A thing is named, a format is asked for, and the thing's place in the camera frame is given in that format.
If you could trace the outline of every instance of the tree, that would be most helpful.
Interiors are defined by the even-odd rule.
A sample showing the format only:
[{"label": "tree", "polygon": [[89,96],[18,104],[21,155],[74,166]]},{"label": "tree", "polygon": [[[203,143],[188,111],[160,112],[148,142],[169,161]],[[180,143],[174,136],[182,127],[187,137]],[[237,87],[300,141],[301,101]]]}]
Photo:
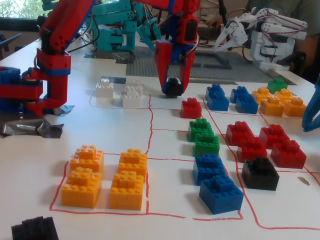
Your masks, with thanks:
[{"label": "tree", "polygon": [[45,14],[41,0],[0,0],[0,17],[37,19]]}]

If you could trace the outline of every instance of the table surface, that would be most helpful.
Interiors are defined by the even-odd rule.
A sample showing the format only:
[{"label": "table surface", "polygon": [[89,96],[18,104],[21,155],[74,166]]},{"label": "table surface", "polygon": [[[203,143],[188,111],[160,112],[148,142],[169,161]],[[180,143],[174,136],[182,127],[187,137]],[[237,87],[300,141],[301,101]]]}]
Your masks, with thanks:
[{"label": "table surface", "polygon": [[[33,66],[34,42],[5,58],[0,66],[25,71]],[[305,133],[301,118],[239,114],[234,104],[228,112],[209,111],[204,101],[209,84],[190,83],[176,99],[163,96],[155,77],[126,76],[126,65],[115,60],[83,58],[87,47],[73,52],[65,117],[47,115],[51,124],[64,124],[60,139],[9,136],[0,139],[0,240],[12,239],[11,226],[38,216],[53,217],[61,240],[70,239],[319,239],[320,238],[320,131]],[[279,72],[297,85],[288,88],[308,103],[314,86],[291,72]],[[126,77],[144,84],[141,109],[121,108],[123,84],[114,87],[114,102],[95,97],[101,76]],[[239,83],[248,91],[266,87]],[[234,85],[223,85],[230,96]],[[219,136],[220,157],[230,178],[244,192],[241,211],[212,215],[199,198],[192,179],[193,143],[187,141],[189,119],[180,117],[182,100],[196,97],[202,115]],[[228,124],[246,121],[255,135],[261,127],[280,124],[306,153],[304,169],[276,167],[277,190],[245,188],[242,163],[226,144]],[[95,209],[63,207],[59,186],[69,170],[68,161],[83,144],[104,150],[103,189]],[[128,148],[148,153],[148,179],[141,211],[108,209],[108,194],[119,154]],[[303,177],[309,186],[302,183]]]}]

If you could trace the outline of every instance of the person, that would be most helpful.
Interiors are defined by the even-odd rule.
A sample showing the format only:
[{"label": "person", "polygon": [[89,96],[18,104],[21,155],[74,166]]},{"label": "person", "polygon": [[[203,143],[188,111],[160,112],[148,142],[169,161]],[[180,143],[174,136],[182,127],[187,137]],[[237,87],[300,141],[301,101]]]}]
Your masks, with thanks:
[{"label": "person", "polygon": [[[319,0],[249,0],[246,9],[253,7],[257,13],[262,8],[279,11],[279,14],[307,22],[305,40],[297,40],[295,50],[306,54],[302,77],[315,83],[320,70],[320,1]],[[206,21],[208,27],[219,26],[223,23],[221,16]]]}]

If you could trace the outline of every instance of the gray lego baseplate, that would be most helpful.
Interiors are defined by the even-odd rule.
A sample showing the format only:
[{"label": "gray lego baseplate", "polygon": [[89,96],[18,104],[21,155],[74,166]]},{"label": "gray lego baseplate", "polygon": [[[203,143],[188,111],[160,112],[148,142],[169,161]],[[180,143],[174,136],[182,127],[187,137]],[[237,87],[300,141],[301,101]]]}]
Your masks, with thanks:
[{"label": "gray lego baseplate", "polygon": [[[154,52],[150,48],[136,46],[134,54],[135,60],[126,65],[127,76],[158,77]],[[214,53],[213,51],[196,50],[195,54],[194,65],[190,73],[191,79],[230,80],[247,83],[268,83],[272,80],[256,65],[247,62],[243,56],[236,52]],[[178,79],[180,67],[177,64],[170,64],[167,77]]]}]

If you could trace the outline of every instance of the robotic arm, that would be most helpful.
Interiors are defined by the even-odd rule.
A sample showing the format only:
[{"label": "robotic arm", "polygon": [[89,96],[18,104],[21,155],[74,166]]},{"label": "robotic arm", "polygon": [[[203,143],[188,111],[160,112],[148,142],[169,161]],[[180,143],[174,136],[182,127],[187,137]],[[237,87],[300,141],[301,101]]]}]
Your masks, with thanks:
[{"label": "robotic arm", "polygon": [[[215,51],[230,47],[237,47],[247,40],[248,30],[252,31],[250,55],[254,62],[268,69],[278,69],[277,61],[280,61],[293,53],[295,40],[304,40],[307,33],[304,30],[308,24],[304,21],[279,15],[279,12],[271,8],[263,8],[256,15],[245,13],[241,17],[235,17],[225,26],[223,32],[216,41]],[[231,40],[223,46],[219,44],[231,35]],[[270,35],[287,37],[287,42],[274,42]]]}]

